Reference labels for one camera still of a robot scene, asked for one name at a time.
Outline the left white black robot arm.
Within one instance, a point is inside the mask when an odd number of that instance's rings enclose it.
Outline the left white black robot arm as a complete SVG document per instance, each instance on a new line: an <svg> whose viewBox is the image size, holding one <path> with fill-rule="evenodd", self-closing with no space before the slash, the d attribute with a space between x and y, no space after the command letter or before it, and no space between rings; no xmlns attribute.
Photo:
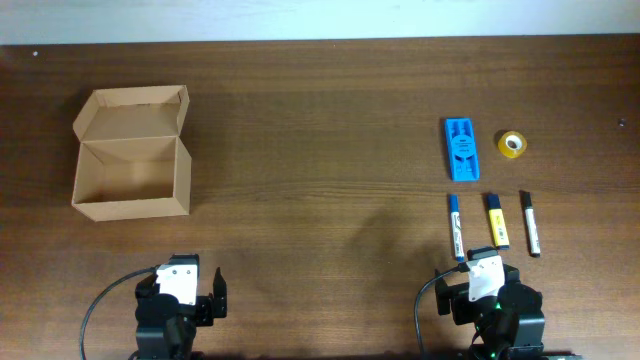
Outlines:
<svg viewBox="0 0 640 360"><path fill-rule="evenodd" d="M199 295L200 258L174 254L151 270L135 290L137 357L147 360L202 360L193 349L199 327L227 316L227 284L217 269L212 292Z"/></svg>

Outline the blue cap whiteboard marker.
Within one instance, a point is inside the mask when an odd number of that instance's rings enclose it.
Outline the blue cap whiteboard marker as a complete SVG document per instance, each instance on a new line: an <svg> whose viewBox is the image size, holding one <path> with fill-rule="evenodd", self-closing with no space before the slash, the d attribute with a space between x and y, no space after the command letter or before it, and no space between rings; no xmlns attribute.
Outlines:
<svg viewBox="0 0 640 360"><path fill-rule="evenodd" d="M458 262L464 262L465 254L464 254L463 241L462 241L458 196L455 194L450 194L448 196L448 200L449 200L454 257Z"/></svg>

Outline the brown cardboard box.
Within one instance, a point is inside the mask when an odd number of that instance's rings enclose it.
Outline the brown cardboard box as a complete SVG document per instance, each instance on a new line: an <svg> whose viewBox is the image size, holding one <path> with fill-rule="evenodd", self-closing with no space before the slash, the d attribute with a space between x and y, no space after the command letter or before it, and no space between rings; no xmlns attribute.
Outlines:
<svg viewBox="0 0 640 360"><path fill-rule="evenodd" d="M96 222L187 215L192 157L180 134L189 103L184 85L93 91L73 123L72 206Z"/></svg>

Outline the yellow highlighter dark cap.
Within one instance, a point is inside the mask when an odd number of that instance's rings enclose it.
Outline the yellow highlighter dark cap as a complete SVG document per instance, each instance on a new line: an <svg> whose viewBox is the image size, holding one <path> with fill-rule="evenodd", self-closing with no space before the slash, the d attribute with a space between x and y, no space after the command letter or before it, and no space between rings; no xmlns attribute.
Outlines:
<svg viewBox="0 0 640 360"><path fill-rule="evenodd" d="M494 246L497 249L508 249L510 247L510 241L499 196L492 193L488 194L487 205Z"/></svg>

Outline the blue plastic holder case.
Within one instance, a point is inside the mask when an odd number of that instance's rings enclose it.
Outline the blue plastic holder case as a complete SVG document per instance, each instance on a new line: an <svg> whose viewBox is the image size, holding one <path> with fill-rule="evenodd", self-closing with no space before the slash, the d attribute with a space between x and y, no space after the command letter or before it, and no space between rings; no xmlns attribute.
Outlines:
<svg viewBox="0 0 640 360"><path fill-rule="evenodd" d="M447 118L444 122L450 175L454 182L480 179L475 133L470 118Z"/></svg>

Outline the yellow clear tape roll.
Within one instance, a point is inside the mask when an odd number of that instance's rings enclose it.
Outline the yellow clear tape roll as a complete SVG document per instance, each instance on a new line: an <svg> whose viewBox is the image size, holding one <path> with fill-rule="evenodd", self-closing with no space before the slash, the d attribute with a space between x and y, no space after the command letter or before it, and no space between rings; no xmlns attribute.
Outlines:
<svg viewBox="0 0 640 360"><path fill-rule="evenodd" d="M505 132L497 143L500 153L509 159L520 157L527 149L525 137L516 131Z"/></svg>

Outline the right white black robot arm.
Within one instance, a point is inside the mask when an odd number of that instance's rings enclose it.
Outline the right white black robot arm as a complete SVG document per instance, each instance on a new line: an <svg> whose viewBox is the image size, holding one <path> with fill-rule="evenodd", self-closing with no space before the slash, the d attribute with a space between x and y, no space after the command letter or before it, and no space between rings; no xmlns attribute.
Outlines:
<svg viewBox="0 0 640 360"><path fill-rule="evenodd" d="M435 272L438 313L475 328L472 359L534 359L543 353L543 296L523 284L517 268L491 247L472 249L468 259Z"/></svg>

